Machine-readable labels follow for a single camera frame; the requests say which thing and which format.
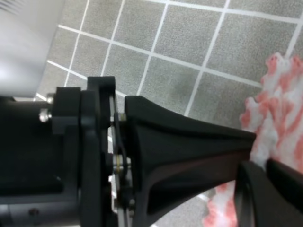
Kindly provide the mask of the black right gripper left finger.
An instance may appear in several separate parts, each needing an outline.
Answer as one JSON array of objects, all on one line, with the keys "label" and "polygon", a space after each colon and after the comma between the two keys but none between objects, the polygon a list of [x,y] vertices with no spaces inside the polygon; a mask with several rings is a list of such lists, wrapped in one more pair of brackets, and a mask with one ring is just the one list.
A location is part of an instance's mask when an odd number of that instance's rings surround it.
[{"label": "black right gripper left finger", "polygon": [[135,224],[236,177],[255,134],[194,120],[142,96],[125,98],[125,149],[132,162]]}]

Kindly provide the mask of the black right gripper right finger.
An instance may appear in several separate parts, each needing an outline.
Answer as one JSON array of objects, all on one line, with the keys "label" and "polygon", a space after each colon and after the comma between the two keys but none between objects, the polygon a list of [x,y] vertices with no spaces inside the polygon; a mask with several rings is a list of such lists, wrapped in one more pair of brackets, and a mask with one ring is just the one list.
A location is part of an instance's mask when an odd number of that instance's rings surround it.
[{"label": "black right gripper right finger", "polygon": [[243,162],[238,168],[234,205],[240,227],[301,227],[303,175],[272,159],[265,170]]}]

